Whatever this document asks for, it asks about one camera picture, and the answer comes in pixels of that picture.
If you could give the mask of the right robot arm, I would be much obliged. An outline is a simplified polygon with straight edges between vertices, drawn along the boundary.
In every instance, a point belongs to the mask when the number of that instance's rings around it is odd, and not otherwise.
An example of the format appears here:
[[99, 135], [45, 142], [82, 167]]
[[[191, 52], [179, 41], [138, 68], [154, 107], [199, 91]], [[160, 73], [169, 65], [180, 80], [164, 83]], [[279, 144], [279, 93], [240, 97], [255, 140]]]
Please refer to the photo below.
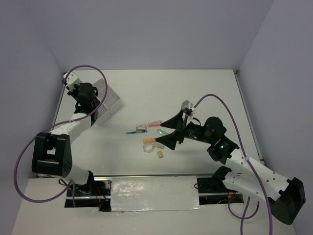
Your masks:
[[306, 201], [302, 181], [282, 176], [259, 161], [244, 156], [242, 149], [225, 136], [226, 128], [218, 117], [209, 117], [204, 125], [187, 120], [187, 115], [180, 111], [162, 123], [161, 127], [174, 131], [156, 138], [156, 142], [171, 150], [185, 138], [209, 144], [209, 156], [222, 163], [213, 175], [215, 190], [235, 190], [269, 203], [271, 214], [276, 219], [287, 225], [293, 223]]

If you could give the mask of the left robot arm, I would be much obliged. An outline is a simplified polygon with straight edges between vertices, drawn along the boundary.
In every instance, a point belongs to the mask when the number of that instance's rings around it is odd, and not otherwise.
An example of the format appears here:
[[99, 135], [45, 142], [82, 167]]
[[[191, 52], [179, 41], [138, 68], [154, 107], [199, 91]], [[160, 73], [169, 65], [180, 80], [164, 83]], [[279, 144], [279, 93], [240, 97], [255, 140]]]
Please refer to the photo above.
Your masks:
[[76, 100], [72, 120], [35, 137], [31, 168], [34, 173], [73, 181], [84, 195], [91, 195], [96, 189], [94, 175], [73, 164], [71, 144], [97, 121], [98, 90], [90, 83], [80, 83], [67, 94]]

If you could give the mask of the pink correction tape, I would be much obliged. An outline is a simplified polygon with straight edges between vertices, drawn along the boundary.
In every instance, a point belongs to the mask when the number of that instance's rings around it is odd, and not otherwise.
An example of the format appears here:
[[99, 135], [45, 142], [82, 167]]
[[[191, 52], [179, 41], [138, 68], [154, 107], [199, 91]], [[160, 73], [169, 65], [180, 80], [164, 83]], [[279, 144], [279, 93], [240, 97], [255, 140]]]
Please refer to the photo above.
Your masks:
[[147, 127], [151, 128], [151, 127], [158, 127], [162, 124], [162, 120], [158, 120], [158, 121], [154, 121], [154, 122], [150, 122], [147, 124]]

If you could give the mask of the blue pen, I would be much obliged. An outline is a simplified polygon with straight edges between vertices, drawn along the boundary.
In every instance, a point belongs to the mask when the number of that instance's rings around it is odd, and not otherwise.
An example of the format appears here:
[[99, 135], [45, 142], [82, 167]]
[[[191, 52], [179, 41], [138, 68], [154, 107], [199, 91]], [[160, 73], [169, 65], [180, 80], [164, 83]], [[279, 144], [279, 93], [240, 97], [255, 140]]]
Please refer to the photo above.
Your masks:
[[126, 132], [126, 134], [139, 134], [139, 133], [147, 133], [147, 130], [139, 130], [139, 131], [130, 131]]

